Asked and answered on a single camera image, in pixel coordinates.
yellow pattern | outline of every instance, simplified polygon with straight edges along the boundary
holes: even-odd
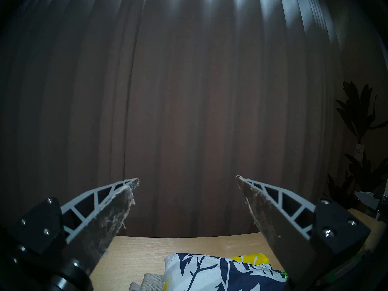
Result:
[[[170,284],[170,280],[164,282],[164,291],[168,291],[168,285]]]
[[[259,253],[259,254],[247,254],[245,256],[234,256],[231,258],[231,260],[237,261],[237,262],[244,262],[251,265],[260,265],[260,264],[268,264],[269,259],[265,254]]]
[[[231,260],[237,261],[237,262],[242,262],[243,260],[241,259],[241,256],[234,256],[231,258]]]

patterned fabric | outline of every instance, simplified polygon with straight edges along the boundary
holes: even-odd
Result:
[[[247,256],[253,263],[242,262],[245,257],[171,254],[164,259],[164,291],[283,290],[287,280],[284,272],[272,269],[269,263],[255,265],[255,261],[263,258],[261,255]]]

brown curtain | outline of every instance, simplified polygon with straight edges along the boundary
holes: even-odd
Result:
[[[338,168],[323,0],[26,0],[1,50],[6,225],[138,177],[127,236],[249,233],[237,174],[315,201]]]

dark green leaf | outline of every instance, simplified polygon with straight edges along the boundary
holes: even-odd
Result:
[[[379,168],[385,166],[386,162],[388,162],[388,157],[383,159],[383,161],[379,165]]]
[[[364,169],[364,175],[370,175],[371,174],[371,161],[367,158],[363,158],[362,159],[362,168]]]
[[[354,110],[355,114],[360,113],[360,97],[358,96],[358,90],[357,87],[354,85],[353,82],[347,83],[344,81],[343,83],[343,90],[345,91],[346,95],[349,98],[348,107],[352,108]]]
[[[358,183],[357,179],[364,174],[363,170],[362,170],[362,167],[361,166],[357,166],[355,164],[350,164],[349,165],[349,171],[355,176],[357,183]]]
[[[344,191],[344,192],[348,191],[351,183],[353,182],[353,179],[354,179],[353,175],[351,175],[345,179],[344,183],[342,184],[342,191]]]
[[[376,99],[377,99],[377,95],[374,96],[374,102],[373,102],[373,113],[376,114],[376,111],[374,110],[374,106],[376,105]]]
[[[349,128],[350,132],[352,134],[354,134],[356,137],[358,137],[356,129],[354,129],[354,126],[351,123],[347,113],[343,109],[341,109],[341,108],[337,108],[337,111],[340,113],[340,115],[342,117],[342,120],[345,122],[345,124]]]
[[[374,129],[374,128],[371,128],[370,125],[372,124],[375,118],[376,118],[375,114],[371,114],[366,118],[365,126],[367,129]]]
[[[348,113],[349,119],[353,122],[357,130],[358,112],[357,112],[357,106],[354,106],[353,101],[350,101],[350,100],[346,101],[346,112]]]
[[[379,185],[381,185],[384,182],[383,179],[375,179],[370,183],[369,192],[373,192]]]
[[[336,186],[336,193],[337,193],[337,196],[343,194],[342,189],[340,188],[340,186]]]
[[[363,118],[366,118],[368,115],[372,89],[373,88],[369,88],[369,85],[366,84],[361,92],[360,105],[361,105],[361,114]]]
[[[385,175],[387,173],[388,173],[388,165],[375,169],[372,172],[371,177],[378,177],[380,179],[381,176],[383,176],[383,175]]]
[[[356,160],[353,156],[351,156],[351,155],[349,155],[349,154],[344,154],[344,155],[348,158],[348,160],[350,160],[351,163],[356,164],[356,165],[359,165],[359,166],[361,167],[359,161]]]
[[[336,196],[336,189],[335,189],[335,187],[332,188],[332,189],[329,187],[329,194],[330,194],[331,198],[333,198],[333,199],[335,198],[335,196]]]
[[[328,180],[329,180],[329,182],[328,182],[329,188],[334,187],[334,179],[330,176],[329,173],[328,173]]]
[[[340,100],[336,100],[336,102],[342,107],[342,109],[346,112],[346,113],[349,113],[348,111],[348,106],[346,105],[346,103],[340,101]]]
[[[373,127],[369,127],[368,129],[383,128],[383,127],[386,127],[387,125],[388,125],[388,121],[385,121],[384,123],[381,123],[379,125],[376,125],[376,126],[373,126]]]

potted plant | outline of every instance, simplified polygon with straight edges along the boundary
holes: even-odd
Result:
[[[388,121],[372,126],[376,118],[375,104],[377,95],[374,97],[373,113],[368,114],[372,88],[366,84],[362,89],[361,95],[358,94],[357,87],[352,83],[343,83],[343,90],[347,96],[346,103],[336,100],[340,105],[337,111],[342,117],[345,125],[350,132],[357,137],[357,143],[361,144],[362,137],[368,130],[383,128],[388,125]],[[380,163],[379,167],[371,170],[371,161],[367,159],[365,150],[362,153],[362,160],[345,154],[350,160],[349,171],[345,173],[345,181],[342,186],[337,186],[333,178],[328,174],[328,188],[330,197],[342,205],[345,209],[356,208],[358,205],[357,198],[354,195],[356,184],[363,192],[373,192],[384,180],[382,176],[388,173],[388,157]],[[349,191],[352,182],[355,182],[353,189]]]

